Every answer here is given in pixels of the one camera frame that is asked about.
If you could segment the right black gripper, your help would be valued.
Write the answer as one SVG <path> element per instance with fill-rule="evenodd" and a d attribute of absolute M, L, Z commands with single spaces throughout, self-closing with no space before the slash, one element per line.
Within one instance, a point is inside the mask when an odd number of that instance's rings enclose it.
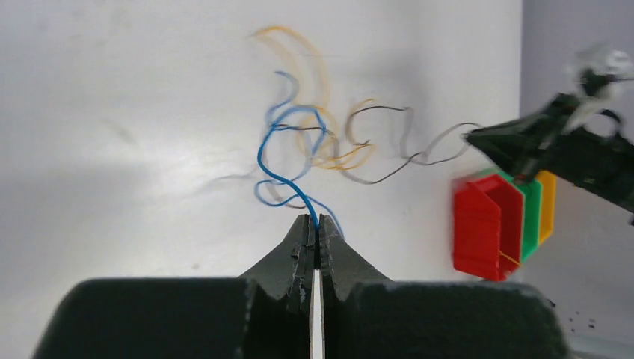
<path fill-rule="evenodd" d="M 617 126 L 601 137 L 584 126 L 566 130 L 580 117 L 581 101 L 560 93 L 539 112 L 474 129 L 465 141 L 504 171 L 514 171 L 519 184 L 543 169 L 598 197 L 633 212 L 633 144 L 621 135 L 621 119 L 613 111 L 599 114 Z"/>

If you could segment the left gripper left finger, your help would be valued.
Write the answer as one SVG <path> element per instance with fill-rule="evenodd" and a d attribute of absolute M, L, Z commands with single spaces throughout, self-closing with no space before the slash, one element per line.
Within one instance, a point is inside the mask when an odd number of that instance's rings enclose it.
<path fill-rule="evenodd" d="M 283 240 L 240 278 L 255 280 L 264 293 L 280 302 L 286 312 L 308 315 L 317 248 L 315 224 L 299 215 Z"/>

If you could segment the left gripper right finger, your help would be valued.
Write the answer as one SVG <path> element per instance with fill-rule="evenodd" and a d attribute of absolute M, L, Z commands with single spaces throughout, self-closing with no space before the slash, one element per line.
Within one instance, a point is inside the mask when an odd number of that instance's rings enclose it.
<path fill-rule="evenodd" d="M 319 217 L 319 249 L 324 303 L 344 301 L 358 283 L 390 281 L 345 241 L 329 215 Z"/>

